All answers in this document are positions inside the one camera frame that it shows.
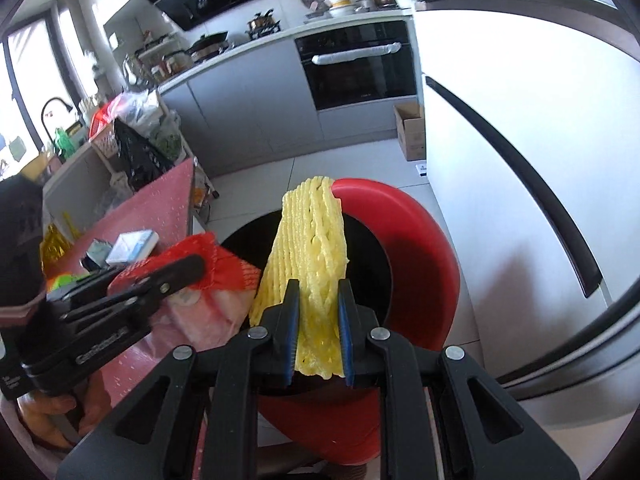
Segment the person left hand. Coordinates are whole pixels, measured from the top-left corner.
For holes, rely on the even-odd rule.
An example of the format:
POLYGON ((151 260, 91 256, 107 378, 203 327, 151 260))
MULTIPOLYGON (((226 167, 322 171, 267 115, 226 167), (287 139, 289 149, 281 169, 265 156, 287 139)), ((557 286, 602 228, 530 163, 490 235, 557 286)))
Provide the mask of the person left hand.
MULTIPOLYGON (((47 396, 38 390, 17 400, 18 410, 26 428, 40 441, 60 450, 70 450, 74 444, 56 426, 53 416, 66 415, 76 408, 76 404, 75 398, 68 394, 47 396)), ((90 376, 81 404, 84 416, 79 422, 78 434, 85 437, 111 411, 111 397, 105 389, 101 372, 90 376)))

